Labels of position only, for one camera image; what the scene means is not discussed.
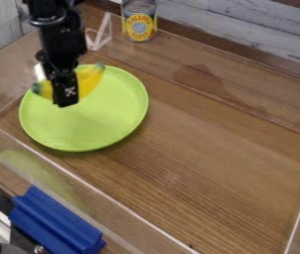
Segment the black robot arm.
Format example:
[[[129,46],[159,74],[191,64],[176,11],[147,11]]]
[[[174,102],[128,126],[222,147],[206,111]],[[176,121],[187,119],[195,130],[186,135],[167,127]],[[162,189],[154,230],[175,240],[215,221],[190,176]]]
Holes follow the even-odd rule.
[[[22,0],[29,24],[37,28],[41,49],[36,59],[50,83],[50,99],[58,107],[79,102],[75,68],[87,52],[84,24],[75,0]]]

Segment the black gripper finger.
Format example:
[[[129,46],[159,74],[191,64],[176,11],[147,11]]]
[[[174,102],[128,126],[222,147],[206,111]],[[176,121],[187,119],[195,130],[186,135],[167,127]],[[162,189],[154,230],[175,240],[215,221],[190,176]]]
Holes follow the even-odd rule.
[[[58,107],[77,104],[77,80],[75,73],[57,75],[52,79],[53,103]]]

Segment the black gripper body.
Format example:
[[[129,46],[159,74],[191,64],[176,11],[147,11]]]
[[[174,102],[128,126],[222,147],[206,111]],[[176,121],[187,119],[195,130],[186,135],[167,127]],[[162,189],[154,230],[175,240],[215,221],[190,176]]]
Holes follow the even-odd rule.
[[[45,13],[34,16],[41,49],[36,58],[46,79],[73,72],[77,58],[85,54],[84,25],[79,13]]]

